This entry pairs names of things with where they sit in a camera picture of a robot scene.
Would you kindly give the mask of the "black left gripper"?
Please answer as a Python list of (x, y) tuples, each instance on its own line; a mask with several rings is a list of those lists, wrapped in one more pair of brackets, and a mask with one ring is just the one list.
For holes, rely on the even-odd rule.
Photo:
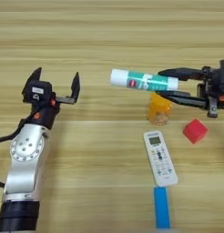
[[(27, 82), (33, 80), (39, 80), (41, 76), (42, 68), (37, 68), (27, 79)], [(79, 73), (76, 72), (72, 86), (72, 94), (70, 97), (52, 97), (48, 102), (42, 102), (33, 104), (31, 108), (31, 116), (27, 118), (27, 124), (39, 125), (51, 129), (54, 125), (56, 115), (60, 111), (61, 104), (74, 105), (77, 102), (80, 92), (80, 80)]]

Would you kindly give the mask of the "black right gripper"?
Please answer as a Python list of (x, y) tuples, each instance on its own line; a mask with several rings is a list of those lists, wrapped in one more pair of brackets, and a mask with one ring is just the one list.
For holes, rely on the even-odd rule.
[(159, 71), (160, 76), (175, 77), (180, 81), (201, 80), (197, 96), (181, 91), (157, 91), (163, 98), (182, 106), (192, 106), (208, 110), (208, 117), (216, 118), (218, 110), (224, 109), (224, 66), (212, 69), (204, 66), (201, 70), (193, 68), (170, 68)]

